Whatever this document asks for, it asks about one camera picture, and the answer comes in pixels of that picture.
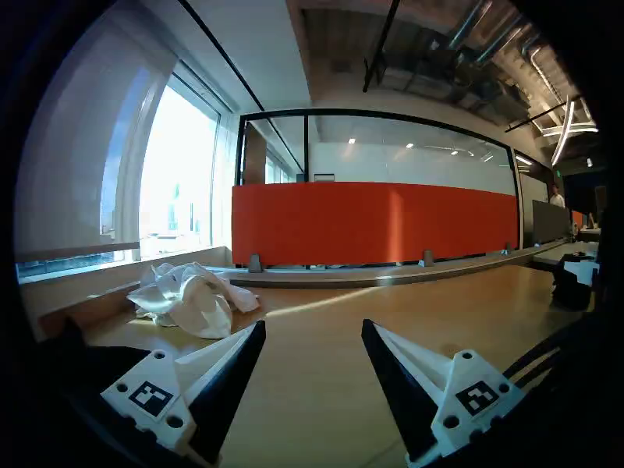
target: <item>orange panel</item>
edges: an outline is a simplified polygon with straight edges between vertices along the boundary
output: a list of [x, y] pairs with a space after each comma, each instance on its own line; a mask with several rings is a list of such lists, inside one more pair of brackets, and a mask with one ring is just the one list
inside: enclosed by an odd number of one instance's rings
[[482, 254], [517, 246], [512, 195], [402, 183], [233, 188], [232, 254], [247, 264], [363, 264]]
[[572, 220], [579, 226], [579, 229], [583, 227], [583, 213], [579, 213], [578, 211], [572, 212]]

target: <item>black frame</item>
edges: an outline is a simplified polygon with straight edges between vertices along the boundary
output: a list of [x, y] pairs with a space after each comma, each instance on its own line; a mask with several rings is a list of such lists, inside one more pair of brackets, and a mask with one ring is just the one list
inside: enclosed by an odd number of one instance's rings
[[[243, 185], [243, 177], [242, 177], [242, 164], [243, 161], [243, 138], [245, 133], [245, 128], [248, 122], [252, 122], [254, 120], [265, 120], [279, 118], [279, 117], [303, 117], [303, 157], [304, 157], [304, 170], [303, 170], [303, 179], [306, 182], [310, 181], [310, 161], [309, 161], [309, 138], [308, 138], [308, 121], [310, 116], [315, 115], [323, 115], [323, 116], [349, 116], [349, 117], [369, 117], [373, 119], [388, 119], [388, 120], [398, 120], [400, 122], [410, 122], [410, 123], [418, 123], [421, 125], [433, 126], [440, 129], [450, 130], [452, 132], [461, 133], [463, 135], [467, 135], [468, 137], [477, 138], [478, 140], [486, 141], [491, 144], [495, 144], [499, 147], [505, 148], [507, 151], [507, 159], [509, 162], [509, 168], [513, 174], [513, 184], [516, 188], [516, 199], [518, 200], [518, 209], [516, 210], [518, 213], [518, 232], [516, 234], [516, 242], [518, 244], [518, 250], [522, 249], [522, 245], [520, 244], [520, 239], [522, 237], [522, 220], [520, 219], [520, 186], [517, 175], [517, 167], [514, 162], [514, 151], [509, 145], [503, 144], [500, 141], [494, 140], [489, 136], [481, 135], [480, 133], [473, 132], [472, 130], [463, 129], [458, 126], [454, 126], [450, 123], [439, 122], [437, 120], [426, 119], [424, 117], [416, 117], [415, 115], [406, 115], [406, 114], [397, 114], [395, 112], [386, 112], [386, 111], [370, 111], [366, 109], [352, 109], [352, 108], [295, 108], [295, 109], [284, 109], [281, 111], [266, 111], [266, 112], [254, 112], [251, 114], [242, 114], [240, 116], [239, 121], [239, 135], [238, 141], [236, 145], [236, 178], [235, 178], [235, 186]], [[293, 153], [286, 145], [285, 141], [281, 138], [282, 142], [286, 150], [292, 155]]]

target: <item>ceiling light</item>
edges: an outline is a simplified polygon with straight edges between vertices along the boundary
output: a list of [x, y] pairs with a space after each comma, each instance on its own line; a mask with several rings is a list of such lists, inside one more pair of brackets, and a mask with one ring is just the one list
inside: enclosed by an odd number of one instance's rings
[[524, 164], [528, 164], [528, 165], [532, 165], [533, 163], [531, 161], [526, 160], [525, 158], [521, 158], [520, 156], [516, 156], [516, 159], [518, 161], [523, 162]]
[[[598, 133], [598, 129], [595, 128], [584, 128], [584, 129], [570, 129], [569, 130], [570, 133], [582, 133], [582, 132], [593, 132], [593, 133]], [[556, 130], [554, 132], [550, 132], [550, 133], [544, 133], [542, 136], [543, 137], [553, 137], [554, 135], [560, 135], [561, 132]]]
[[561, 135], [559, 135], [559, 142], [557, 142], [557, 147], [555, 148], [555, 154], [552, 156], [551, 164], [557, 164], [557, 160], [561, 153], [563, 152], [563, 147], [566, 144], [566, 140], [568, 139], [568, 133], [570, 131], [570, 125], [572, 124], [572, 117], [574, 116], [574, 101], [570, 101], [570, 97], [568, 96], [567, 108], [565, 110], [565, 118], [563, 119], [563, 131]]

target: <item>white cloth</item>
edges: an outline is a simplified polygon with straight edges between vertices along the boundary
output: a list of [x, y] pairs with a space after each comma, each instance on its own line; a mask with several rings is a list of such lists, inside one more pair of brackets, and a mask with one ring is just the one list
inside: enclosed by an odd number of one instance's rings
[[140, 280], [140, 288], [128, 294], [139, 309], [138, 317], [149, 317], [155, 324], [179, 326], [191, 335], [207, 339], [229, 336], [232, 310], [241, 312], [258, 307], [256, 296], [227, 278], [208, 271], [197, 262], [173, 267], [150, 267]]
[[561, 207], [561, 208], [565, 208], [566, 206], [566, 201], [563, 200], [563, 197], [560, 194], [556, 194], [553, 195], [550, 199], [550, 204], [554, 204], [555, 206]]

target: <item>wooden table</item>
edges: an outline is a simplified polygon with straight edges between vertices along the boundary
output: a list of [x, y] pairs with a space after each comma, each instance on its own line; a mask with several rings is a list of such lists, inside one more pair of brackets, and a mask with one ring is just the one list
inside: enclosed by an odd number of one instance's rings
[[546, 250], [534, 255], [533, 262], [537, 264], [555, 266], [566, 254], [574, 254], [575, 252], [596, 252], [598, 244], [596, 242], [574, 242], [565, 243], [554, 249]]
[[[435, 352], [473, 348], [500, 370], [580, 313], [551, 306], [552, 275], [505, 266], [436, 282], [368, 289], [255, 289], [267, 341], [222, 448], [234, 466], [405, 466], [399, 436], [360, 338], [362, 319]], [[149, 321], [112, 322], [95, 345], [210, 344]]]

